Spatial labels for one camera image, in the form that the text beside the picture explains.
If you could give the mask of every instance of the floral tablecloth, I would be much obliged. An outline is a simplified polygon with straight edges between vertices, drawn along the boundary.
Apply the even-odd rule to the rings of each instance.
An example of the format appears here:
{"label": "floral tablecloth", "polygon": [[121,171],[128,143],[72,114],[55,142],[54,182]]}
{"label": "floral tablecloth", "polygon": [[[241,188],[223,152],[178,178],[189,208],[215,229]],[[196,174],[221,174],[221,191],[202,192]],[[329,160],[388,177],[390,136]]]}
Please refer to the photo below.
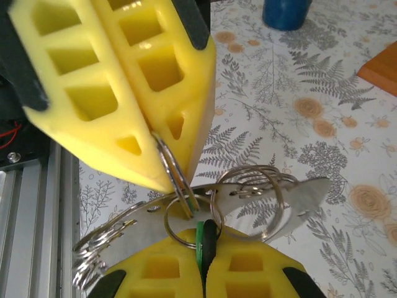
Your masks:
{"label": "floral tablecloth", "polygon": [[[257,0],[212,4],[218,49],[213,127],[194,184],[241,164],[327,176],[316,216],[271,243],[330,298],[397,296],[397,99],[356,77],[397,40],[397,1],[314,0],[304,26],[278,32]],[[82,235],[156,197],[83,163]],[[260,209],[236,218],[261,226]]]}

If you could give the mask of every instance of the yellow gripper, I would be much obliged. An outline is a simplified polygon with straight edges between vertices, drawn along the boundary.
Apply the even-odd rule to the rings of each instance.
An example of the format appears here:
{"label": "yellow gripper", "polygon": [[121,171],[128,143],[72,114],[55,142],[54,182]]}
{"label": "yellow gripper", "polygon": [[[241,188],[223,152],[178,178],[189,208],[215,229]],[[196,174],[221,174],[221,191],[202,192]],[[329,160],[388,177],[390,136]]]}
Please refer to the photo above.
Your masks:
{"label": "yellow gripper", "polygon": [[29,120],[92,168],[171,192],[152,132],[189,182],[211,126],[216,49],[194,0],[14,0],[48,108]]}
{"label": "yellow gripper", "polygon": [[[178,234],[195,241],[196,229]],[[195,250],[167,238],[110,268],[89,298],[325,298],[304,267],[223,233],[203,288]]]}

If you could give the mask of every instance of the keyring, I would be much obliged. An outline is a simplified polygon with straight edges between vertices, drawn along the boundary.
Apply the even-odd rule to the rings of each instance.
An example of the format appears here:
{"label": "keyring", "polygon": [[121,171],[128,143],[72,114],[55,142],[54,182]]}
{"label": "keyring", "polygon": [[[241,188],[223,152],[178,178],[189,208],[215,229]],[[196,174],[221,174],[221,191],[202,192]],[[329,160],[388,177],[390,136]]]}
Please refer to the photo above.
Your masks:
{"label": "keyring", "polygon": [[261,174],[255,173],[258,172],[258,169],[266,171],[267,174],[269,174],[272,178],[277,178],[277,180],[279,180],[278,178],[281,176],[279,169],[274,166],[249,166],[240,170],[240,172],[244,173],[245,175],[239,176],[236,182],[245,185],[259,184],[264,178],[261,177]]}
{"label": "keyring", "polygon": [[[216,183],[223,183],[227,179],[235,178],[240,172],[245,172],[247,169],[252,170],[253,167],[252,166],[243,166],[240,168],[232,169],[232,170],[226,172],[225,174],[223,174],[218,179],[218,181]],[[257,234],[251,235],[251,236],[242,236],[241,234],[237,235],[237,234],[233,233],[232,230],[230,230],[230,229],[226,229],[225,232],[235,238],[238,238],[239,240],[246,240],[246,241],[259,240],[259,241],[264,242],[268,239],[269,235],[273,234],[273,232],[277,229],[277,227],[281,223],[281,219],[282,219],[283,212],[284,212],[284,208],[283,208],[284,207],[284,199],[283,199],[283,195],[282,195],[280,186],[274,181],[274,179],[268,173],[266,173],[265,169],[257,167],[257,168],[255,168],[255,171],[260,172],[263,176],[265,176],[269,180],[271,185],[273,185],[273,189],[274,189],[275,196],[276,196],[277,203],[278,203],[278,208],[274,215],[274,218],[270,221],[270,224],[268,224],[268,226],[265,228],[265,230],[263,230],[261,233],[257,233]],[[211,210],[213,220],[216,222],[217,225],[219,225],[219,222],[218,222],[217,218],[215,217],[214,207],[216,207],[218,209],[218,213],[221,215],[219,207],[216,203],[216,192],[211,193],[210,210]]]}
{"label": "keyring", "polygon": [[156,132],[153,132],[152,135],[157,142],[157,149],[160,154],[161,162],[169,176],[172,186],[174,187],[175,193],[177,194],[178,198],[185,197],[184,190],[188,195],[188,201],[181,199],[181,205],[188,218],[192,218],[193,211],[200,210],[199,203],[194,196],[193,190],[186,181],[186,178],[179,167],[175,156],[171,153],[167,144]]}
{"label": "keyring", "polygon": [[[201,196],[201,195],[199,195],[199,194],[195,194],[195,198],[196,198],[196,199],[199,199],[199,200],[201,200],[201,201],[204,201],[204,202],[206,202],[207,204],[211,204],[211,200],[210,200],[209,198],[205,197],[205,196]],[[176,199],[172,200],[171,203],[169,203],[169,205],[167,206],[166,210],[164,211],[164,226],[165,226],[165,228],[166,228],[167,234],[168,234],[172,239],[174,239],[175,241],[179,242],[180,244],[182,244],[182,245],[184,245],[184,246],[186,246],[186,247],[188,247],[188,248],[191,248],[191,249],[195,250],[195,249],[196,249],[196,244],[195,244],[195,243],[191,243],[191,242],[185,241],[185,240],[183,240],[182,238],[178,237],[178,236],[172,231],[172,229],[171,229],[171,227],[170,227],[170,225],[169,225],[169,222],[168,222],[168,211],[169,211],[169,208],[170,208],[174,203],[176,203],[176,202],[178,202],[178,201],[180,201],[180,199],[179,199],[178,197],[177,197]],[[219,229],[219,232],[218,232],[218,235],[217,235],[217,239],[219,239],[219,237],[220,237],[221,234],[222,234],[222,228],[223,228],[223,226],[224,226],[224,224],[225,224],[225,220],[224,220],[224,218],[223,218],[223,216],[222,216],[222,214],[221,214],[219,208],[218,208],[218,207],[215,207],[215,209],[216,209],[216,211],[218,212],[219,218],[221,219],[221,220],[220,220],[220,224],[219,224],[217,221],[215,221],[215,223],[216,223],[216,225],[218,226],[218,229]]]}

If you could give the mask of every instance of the keychain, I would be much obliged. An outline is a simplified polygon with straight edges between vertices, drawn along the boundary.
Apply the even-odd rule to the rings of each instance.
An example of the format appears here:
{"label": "keychain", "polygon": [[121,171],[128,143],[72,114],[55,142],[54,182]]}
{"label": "keychain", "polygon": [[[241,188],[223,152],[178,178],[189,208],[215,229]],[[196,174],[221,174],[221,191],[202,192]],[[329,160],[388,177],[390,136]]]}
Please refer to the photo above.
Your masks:
{"label": "keychain", "polygon": [[[190,187],[166,144],[159,137],[154,138],[175,193],[139,202],[82,238],[73,248],[77,259],[73,284],[77,288],[86,290],[97,282],[103,284],[104,278],[109,279],[109,274],[118,272],[114,268],[130,264],[131,260],[139,262],[137,258],[154,247],[175,243],[180,246],[178,250],[192,250],[201,288],[206,293],[212,284],[210,272],[214,261],[219,259],[217,243],[222,235],[227,236],[221,246],[223,250],[227,249],[228,242],[236,241],[241,247],[249,247],[253,245],[250,243],[268,243],[282,237],[318,210],[329,189],[328,178],[299,182],[273,166],[262,165],[233,168],[216,183]],[[225,216],[232,211],[271,200],[275,206],[274,216],[259,233],[245,235],[227,226]],[[281,225],[286,205],[290,206],[290,217]],[[181,237],[194,227],[193,239]]]}

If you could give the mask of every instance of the orange flower print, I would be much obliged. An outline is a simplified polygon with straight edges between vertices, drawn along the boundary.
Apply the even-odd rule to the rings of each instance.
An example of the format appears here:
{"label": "orange flower print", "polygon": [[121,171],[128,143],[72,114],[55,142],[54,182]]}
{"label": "orange flower print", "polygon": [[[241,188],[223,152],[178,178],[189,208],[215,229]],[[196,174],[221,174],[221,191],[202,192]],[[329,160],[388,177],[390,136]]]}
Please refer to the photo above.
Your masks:
{"label": "orange flower print", "polygon": [[230,31],[221,31],[215,34],[215,39],[220,43],[231,43],[234,42],[236,36]]}
{"label": "orange flower print", "polygon": [[316,119],[323,114],[323,106],[319,101],[309,97],[299,98],[294,103],[295,110],[304,118]]}
{"label": "orange flower print", "polygon": [[366,124],[371,125],[371,127],[376,127],[377,129],[386,129],[390,125],[390,121],[387,120],[387,116],[383,117],[375,117],[374,115],[372,116],[373,121],[371,122],[366,122]]}
{"label": "orange flower print", "polygon": [[380,148],[385,149],[386,154],[391,158],[391,154],[395,154],[397,152],[397,145],[390,144],[390,140],[387,140],[389,141],[389,143],[386,144],[383,142]]}
{"label": "orange flower print", "polygon": [[357,121],[356,121],[354,118],[352,118],[352,116],[350,116],[350,117],[343,117],[343,118],[342,118],[342,122],[343,122],[343,124],[344,124],[346,127],[350,128],[350,129],[353,129],[354,127],[357,126]]}
{"label": "orange flower print", "polygon": [[377,121],[376,126],[379,129],[383,129],[383,128],[389,127],[389,124],[390,124],[390,121],[388,121],[386,119],[380,119],[380,120]]}
{"label": "orange flower print", "polygon": [[395,220],[386,220],[385,230],[389,242],[397,247],[397,222]]}
{"label": "orange flower print", "polygon": [[230,53],[239,54],[244,51],[244,47],[238,43],[230,43],[228,45],[228,50]]}
{"label": "orange flower print", "polygon": [[368,36],[364,36],[364,37],[361,38],[361,41],[362,42],[370,42],[371,40],[370,40],[370,38]]}
{"label": "orange flower print", "polygon": [[252,45],[253,47],[256,47],[256,46],[260,45],[261,43],[257,40],[251,39],[248,41],[248,44]]}
{"label": "orange flower print", "polygon": [[215,115],[217,115],[217,116],[222,116],[223,113],[226,112],[226,110],[224,109],[225,106],[226,106],[226,104],[223,104],[223,105],[220,106],[220,107],[217,106],[217,107],[215,108]]}
{"label": "orange flower print", "polygon": [[332,123],[324,119],[315,119],[313,123],[314,131],[323,138],[332,138],[336,135],[336,129]]}
{"label": "orange flower print", "polygon": [[367,219],[384,220],[391,214],[386,194],[371,185],[358,185],[350,193],[354,209]]}
{"label": "orange flower print", "polygon": [[353,141],[350,141],[350,149],[355,151],[356,156],[359,156],[360,152],[363,151],[369,152],[368,148],[364,145],[364,143],[369,141],[369,138],[355,138]]}
{"label": "orange flower print", "polygon": [[283,170],[281,170],[281,172],[283,172],[284,174],[291,174],[292,173],[291,168],[292,168],[292,166],[287,166],[287,163],[285,162],[284,168],[283,168]]}
{"label": "orange flower print", "polygon": [[350,142],[350,147],[353,150],[360,150],[364,145],[364,141],[361,138],[355,138]]}

